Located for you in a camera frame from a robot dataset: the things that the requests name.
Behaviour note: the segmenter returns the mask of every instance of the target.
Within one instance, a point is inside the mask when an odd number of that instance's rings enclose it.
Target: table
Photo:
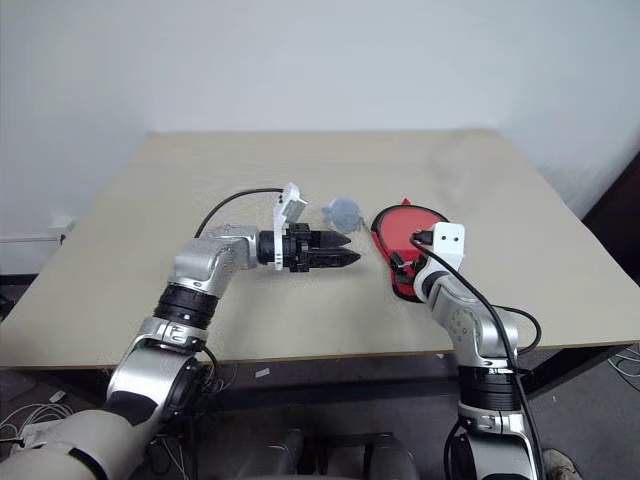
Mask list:
[[[173,257],[212,205],[237,190],[297,183],[323,205],[355,199],[367,223],[403,198],[466,226],[462,269],[495,303],[524,308],[541,347],[640,339],[640,290],[500,134],[487,130],[151,134],[0,326],[0,365],[117,364],[155,307]],[[273,197],[244,197],[216,222],[268,229]],[[437,353],[449,338],[397,299],[362,229],[340,270],[236,274],[209,346],[223,361]],[[522,344],[532,329],[522,322]]]

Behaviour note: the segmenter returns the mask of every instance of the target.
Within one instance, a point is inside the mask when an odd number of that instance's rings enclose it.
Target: floor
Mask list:
[[[534,364],[550,352],[534,352],[527,363]],[[269,375],[256,378],[268,367]],[[424,372],[446,376],[452,372],[451,358],[382,357],[340,361],[308,361],[275,364],[226,365],[225,375],[236,379],[231,388],[255,385],[284,385],[325,380],[358,378],[410,378]],[[47,378],[34,379],[18,373],[31,387],[8,400],[11,388],[3,388],[0,407],[4,417],[13,408],[46,401],[60,385],[51,386]],[[545,446],[569,454],[585,480],[637,479],[640,471],[640,393],[626,385],[605,362],[532,402]],[[65,401],[75,409],[90,404],[74,395]],[[325,405],[289,405],[253,410],[216,412],[199,424],[201,480],[234,477],[254,447],[280,440],[296,427],[316,435],[338,435],[393,431],[413,452],[421,478],[442,479],[442,446],[456,418],[456,396],[372,400]],[[361,475],[362,449],[335,450],[329,473]],[[157,464],[166,458],[157,458]],[[159,477],[148,468],[137,479],[181,479],[172,468]]]

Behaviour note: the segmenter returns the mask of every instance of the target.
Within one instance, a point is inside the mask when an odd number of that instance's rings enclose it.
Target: white wall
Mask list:
[[[634,0],[0,5],[5,236],[84,214],[149,130],[496,127],[578,216],[638,149]]]

